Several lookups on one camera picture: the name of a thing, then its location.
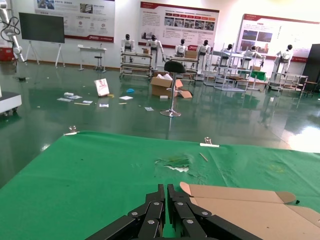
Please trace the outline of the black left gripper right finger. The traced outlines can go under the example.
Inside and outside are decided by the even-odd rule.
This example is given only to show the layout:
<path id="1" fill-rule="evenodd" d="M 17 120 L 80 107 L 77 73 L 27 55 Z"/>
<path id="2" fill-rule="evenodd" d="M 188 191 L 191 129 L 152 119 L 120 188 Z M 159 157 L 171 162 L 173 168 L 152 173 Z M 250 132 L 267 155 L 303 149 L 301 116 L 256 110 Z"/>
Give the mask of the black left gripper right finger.
<path id="1" fill-rule="evenodd" d="M 255 235 L 192 203 L 184 192 L 167 185 L 169 221 L 179 240 L 254 240 Z"/>

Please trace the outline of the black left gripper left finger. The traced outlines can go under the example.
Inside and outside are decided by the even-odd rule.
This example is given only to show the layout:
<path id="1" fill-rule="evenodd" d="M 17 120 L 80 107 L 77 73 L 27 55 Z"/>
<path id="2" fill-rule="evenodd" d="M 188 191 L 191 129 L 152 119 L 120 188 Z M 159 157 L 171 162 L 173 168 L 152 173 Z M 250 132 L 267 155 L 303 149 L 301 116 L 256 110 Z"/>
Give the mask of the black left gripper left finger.
<path id="1" fill-rule="evenodd" d="M 89 240 L 153 240 L 163 236 L 166 196 L 163 184 L 148 193 L 145 203 L 88 237 Z"/>

